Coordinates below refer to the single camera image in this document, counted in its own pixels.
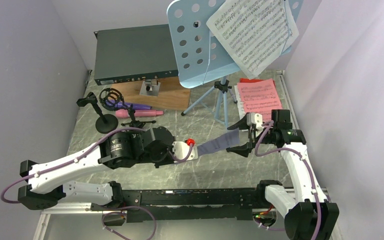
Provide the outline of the red sheet music papers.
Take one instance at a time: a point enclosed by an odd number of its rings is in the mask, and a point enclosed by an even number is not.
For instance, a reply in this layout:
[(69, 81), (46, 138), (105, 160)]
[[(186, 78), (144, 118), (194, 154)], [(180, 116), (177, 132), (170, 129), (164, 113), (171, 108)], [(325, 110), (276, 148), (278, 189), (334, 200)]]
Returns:
[(240, 83), (258, 83), (263, 81), (263, 79), (248, 79), (248, 78), (240, 78), (239, 82)]

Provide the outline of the black tripod mic stand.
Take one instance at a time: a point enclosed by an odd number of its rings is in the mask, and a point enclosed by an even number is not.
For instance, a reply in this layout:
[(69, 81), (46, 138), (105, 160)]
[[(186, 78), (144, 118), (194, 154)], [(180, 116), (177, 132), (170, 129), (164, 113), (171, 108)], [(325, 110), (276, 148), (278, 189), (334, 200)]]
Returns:
[(148, 108), (143, 108), (141, 104), (137, 107), (137, 104), (125, 103), (122, 94), (114, 88), (103, 89), (99, 94), (99, 102), (105, 109), (115, 111), (115, 116), (117, 118), (130, 117), (131, 122), (122, 123), (121, 125), (128, 125), (133, 128), (143, 128), (147, 123), (156, 123), (156, 120), (139, 121), (136, 117), (156, 117), (159, 113), (164, 113), (163, 111), (151, 109), (150, 106)]

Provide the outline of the purple microphone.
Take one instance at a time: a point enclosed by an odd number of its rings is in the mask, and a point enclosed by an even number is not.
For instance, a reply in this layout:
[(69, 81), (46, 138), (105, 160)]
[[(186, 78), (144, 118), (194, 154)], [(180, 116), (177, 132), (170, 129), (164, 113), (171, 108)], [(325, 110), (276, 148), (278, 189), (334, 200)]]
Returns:
[(109, 111), (117, 111), (121, 109), (128, 109), (131, 107), (131, 105), (133, 105), (132, 107), (133, 110), (151, 110), (152, 109), (150, 105), (146, 105), (146, 104), (138, 104), (138, 103), (130, 103), (130, 102), (123, 103), (122, 101), (115, 103), (114, 100), (106, 100), (103, 106), (105, 109)]

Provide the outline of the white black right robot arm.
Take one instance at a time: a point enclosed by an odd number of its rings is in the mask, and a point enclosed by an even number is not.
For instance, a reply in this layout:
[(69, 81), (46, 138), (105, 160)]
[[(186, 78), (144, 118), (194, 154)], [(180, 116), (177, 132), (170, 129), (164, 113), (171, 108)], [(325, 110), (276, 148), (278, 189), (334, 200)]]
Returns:
[(248, 157), (280, 153), (287, 165), (294, 196), (276, 180), (262, 180), (255, 194), (256, 203), (273, 206), (284, 219), (284, 230), (291, 240), (328, 240), (339, 217), (339, 207), (330, 202), (311, 166), (303, 132), (293, 128), (288, 109), (274, 109), (271, 119), (248, 112), (228, 130), (247, 130), (248, 142), (227, 148), (227, 152)]

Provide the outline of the pink sheet music page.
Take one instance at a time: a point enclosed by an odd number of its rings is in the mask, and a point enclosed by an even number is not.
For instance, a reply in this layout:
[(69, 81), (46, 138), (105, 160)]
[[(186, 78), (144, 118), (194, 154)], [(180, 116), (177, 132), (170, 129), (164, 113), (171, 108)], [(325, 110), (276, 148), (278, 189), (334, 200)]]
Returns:
[(272, 110), (283, 108), (272, 78), (255, 83), (238, 83), (237, 88), (245, 113), (270, 116)]

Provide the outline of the white sheet music page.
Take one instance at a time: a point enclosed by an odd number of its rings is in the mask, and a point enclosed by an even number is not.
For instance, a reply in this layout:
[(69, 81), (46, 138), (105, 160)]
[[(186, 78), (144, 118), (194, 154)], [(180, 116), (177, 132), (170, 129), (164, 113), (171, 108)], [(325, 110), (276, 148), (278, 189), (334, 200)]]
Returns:
[(206, 26), (249, 79), (260, 75), (299, 36), (287, 0), (227, 0)]
[(239, 93), (239, 90), (238, 90), (238, 86), (235, 85), (234, 86), (234, 92), (235, 92), (235, 97), (236, 97), (236, 100), (237, 100), (237, 109), (238, 109), (238, 115), (239, 115), (239, 118), (242, 119), (244, 116), (245, 116), (245, 110), (244, 110), (244, 106), (243, 106), (243, 103), (241, 101), (241, 97), (240, 97), (240, 93)]

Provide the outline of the pink microphone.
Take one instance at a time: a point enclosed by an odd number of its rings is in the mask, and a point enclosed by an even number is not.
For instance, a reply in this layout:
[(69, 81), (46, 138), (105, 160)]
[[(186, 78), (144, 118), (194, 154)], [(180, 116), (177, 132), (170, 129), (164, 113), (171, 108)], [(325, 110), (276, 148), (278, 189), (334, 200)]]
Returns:
[[(146, 109), (146, 110), (135, 110), (135, 117), (156, 117), (164, 114), (162, 110), (155, 109)], [(120, 109), (115, 112), (115, 116), (119, 119), (127, 119), (130, 118), (129, 112), (126, 109)]]

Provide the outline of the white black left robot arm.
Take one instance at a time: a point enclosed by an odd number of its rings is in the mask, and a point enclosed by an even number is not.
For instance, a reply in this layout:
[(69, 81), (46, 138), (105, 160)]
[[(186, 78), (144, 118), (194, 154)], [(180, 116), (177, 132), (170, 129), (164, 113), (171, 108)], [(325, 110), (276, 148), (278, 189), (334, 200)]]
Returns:
[(92, 203), (117, 210), (125, 205), (120, 183), (92, 184), (77, 178), (137, 164), (154, 164), (156, 168), (174, 164), (170, 157), (174, 143), (175, 137), (162, 126), (148, 130), (125, 127), (51, 162), (25, 160), (20, 175), (27, 184), (18, 189), (17, 200), (30, 210), (48, 209), (59, 202)]

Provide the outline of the lavender sheet music page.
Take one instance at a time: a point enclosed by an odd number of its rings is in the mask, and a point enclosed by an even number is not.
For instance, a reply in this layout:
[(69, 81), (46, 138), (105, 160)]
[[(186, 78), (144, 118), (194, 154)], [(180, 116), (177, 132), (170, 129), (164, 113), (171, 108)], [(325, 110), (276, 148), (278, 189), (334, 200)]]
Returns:
[(240, 143), (239, 130), (230, 130), (219, 137), (207, 141), (197, 147), (199, 156), (213, 154), (219, 151), (226, 150), (230, 147), (238, 146)]

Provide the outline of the black round-base mic stand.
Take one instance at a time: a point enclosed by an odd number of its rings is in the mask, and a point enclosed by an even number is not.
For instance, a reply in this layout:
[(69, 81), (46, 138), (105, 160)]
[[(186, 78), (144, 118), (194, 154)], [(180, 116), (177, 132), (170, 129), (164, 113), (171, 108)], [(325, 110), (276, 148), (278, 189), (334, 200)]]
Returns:
[(118, 127), (118, 119), (112, 114), (103, 114), (103, 111), (98, 106), (98, 100), (96, 95), (93, 92), (89, 92), (86, 97), (79, 98), (76, 101), (76, 104), (79, 107), (85, 107), (90, 104), (94, 109), (95, 113), (98, 115), (98, 118), (95, 121), (95, 129), (101, 134), (108, 134), (109, 132), (115, 130)]

